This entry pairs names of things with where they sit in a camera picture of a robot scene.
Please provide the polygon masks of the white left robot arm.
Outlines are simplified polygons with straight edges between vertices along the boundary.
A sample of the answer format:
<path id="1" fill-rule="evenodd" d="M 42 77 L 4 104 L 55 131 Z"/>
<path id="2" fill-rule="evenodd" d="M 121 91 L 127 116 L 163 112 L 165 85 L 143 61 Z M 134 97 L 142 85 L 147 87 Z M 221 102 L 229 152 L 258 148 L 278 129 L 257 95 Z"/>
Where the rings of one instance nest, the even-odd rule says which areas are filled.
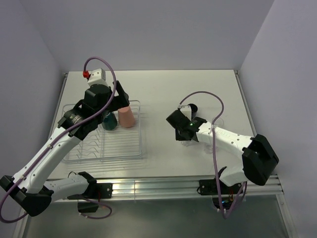
<path id="1" fill-rule="evenodd" d="M 97 191 L 97 181 L 87 172 L 57 181 L 47 179 L 61 160 L 98 128 L 108 113 L 127 106 L 129 96 L 119 81 L 115 81 L 113 87 L 91 85 L 85 91 L 84 98 L 65 112 L 33 159 L 15 175 L 0 179 L 0 185 L 6 191 L 5 198 L 11 197 L 27 215 L 35 217 L 62 198 L 74 195 L 93 197 Z"/>

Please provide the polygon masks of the dark green ceramic mug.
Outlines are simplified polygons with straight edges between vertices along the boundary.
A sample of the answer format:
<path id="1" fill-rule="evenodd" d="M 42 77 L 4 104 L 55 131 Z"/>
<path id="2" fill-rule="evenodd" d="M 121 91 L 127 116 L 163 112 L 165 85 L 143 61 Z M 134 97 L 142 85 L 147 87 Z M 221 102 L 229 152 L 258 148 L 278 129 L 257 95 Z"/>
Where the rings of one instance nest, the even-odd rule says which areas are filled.
<path id="1" fill-rule="evenodd" d="M 102 127 L 105 130 L 112 131 L 117 127 L 117 119 L 113 112 L 109 112 L 102 122 Z"/>

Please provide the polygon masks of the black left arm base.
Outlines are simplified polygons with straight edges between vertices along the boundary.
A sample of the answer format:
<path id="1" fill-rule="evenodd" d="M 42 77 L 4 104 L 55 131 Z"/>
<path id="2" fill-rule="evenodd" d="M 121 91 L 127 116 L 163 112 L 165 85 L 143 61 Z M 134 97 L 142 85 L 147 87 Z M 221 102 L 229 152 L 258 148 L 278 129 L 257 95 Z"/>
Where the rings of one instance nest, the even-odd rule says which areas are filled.
<path id="1" fill-rule="evenodd" d="M 90 213 L 96 213 L 99 208 L 106 208 L 108 214 L 105 217 L 109 217 L 112 214 L 112 209 L 106 205 L 101 204 L 102 199 L 110 199 L 112 197 L 113 184 L 110 182 L 97 183 L 93 188 L 92 193 L 88 195 L 71 195 L 68 196 L 68 200 L 78 200 L 77 210 L 80 215 L 93 218 Z"/>

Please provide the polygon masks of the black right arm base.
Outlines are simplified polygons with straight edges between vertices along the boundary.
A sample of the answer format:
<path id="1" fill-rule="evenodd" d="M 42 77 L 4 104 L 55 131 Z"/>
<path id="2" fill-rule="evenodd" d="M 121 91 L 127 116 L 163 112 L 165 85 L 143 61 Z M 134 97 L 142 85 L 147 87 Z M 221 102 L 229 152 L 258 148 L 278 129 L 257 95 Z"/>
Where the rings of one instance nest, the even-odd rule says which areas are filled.
<path id="1" fill-rule="evenodd" d="M 240 188 L 242 187 L 242 184 L 237 183 L 233 186 L 228 187 L 221 181 L 219 183 L 222 196 L 222 206 L 224 209 L 229 209 L 234 201 L 234 195 L 236 195 L 239 192 Z M 215 179 L 199 180 L 199 187 L 196 189 L 196 192 L 201 196 L 215 196 L 215 198 L 212 199 L 212 202 L 217 209 L 220 208 Z"/>

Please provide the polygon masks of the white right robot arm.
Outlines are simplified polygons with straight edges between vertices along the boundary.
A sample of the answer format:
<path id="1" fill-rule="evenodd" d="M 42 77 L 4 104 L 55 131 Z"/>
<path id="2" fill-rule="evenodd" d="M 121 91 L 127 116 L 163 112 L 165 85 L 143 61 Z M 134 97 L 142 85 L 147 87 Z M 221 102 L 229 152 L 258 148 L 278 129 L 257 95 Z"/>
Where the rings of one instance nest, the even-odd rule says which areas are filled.
<path id="1" fill-rule="evenodd" d="M 238 159 L 234 165 L 227 165 L 214 181 L 214 187 L 219 193 L 226 193 L 233 185 L 245 181 L 264 186 L 279 163 L 269 141 L 261 134 L 245 136 L 214 126 L 200 117 L 190 120 L 180 109 L 175 110 L 166 120 L 180 134 L 181 139 L 214 145 Z"/>

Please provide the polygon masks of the pink plastic tumbler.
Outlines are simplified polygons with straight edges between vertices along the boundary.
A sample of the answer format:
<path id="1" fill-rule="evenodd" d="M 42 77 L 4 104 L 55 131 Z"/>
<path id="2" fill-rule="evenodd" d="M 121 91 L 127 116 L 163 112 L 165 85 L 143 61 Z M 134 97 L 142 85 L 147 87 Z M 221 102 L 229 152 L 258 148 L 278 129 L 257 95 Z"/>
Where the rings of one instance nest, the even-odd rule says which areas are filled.
<path id="1" fill-rule="evenodd" d="M 118 110 L 118 120 L 123 128 L 131 128 L 135 125 L 135 118 L 130 106 Z"/>

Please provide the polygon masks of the large clear glass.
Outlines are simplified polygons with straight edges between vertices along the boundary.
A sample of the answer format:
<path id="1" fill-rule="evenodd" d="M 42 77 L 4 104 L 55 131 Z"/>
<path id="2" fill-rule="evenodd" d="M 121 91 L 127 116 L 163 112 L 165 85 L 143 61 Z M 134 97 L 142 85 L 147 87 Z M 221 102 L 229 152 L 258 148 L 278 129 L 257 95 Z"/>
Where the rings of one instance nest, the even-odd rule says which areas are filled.
<path id="1" fill-rule="evenodd" d="M 189 140 L 189 141 L 181 141 L 181 145 L 185 147 L 190 147 L 190 146 L 195 146 L 198 145 L 199 143 L 196 142 L 195 140 Z"/>

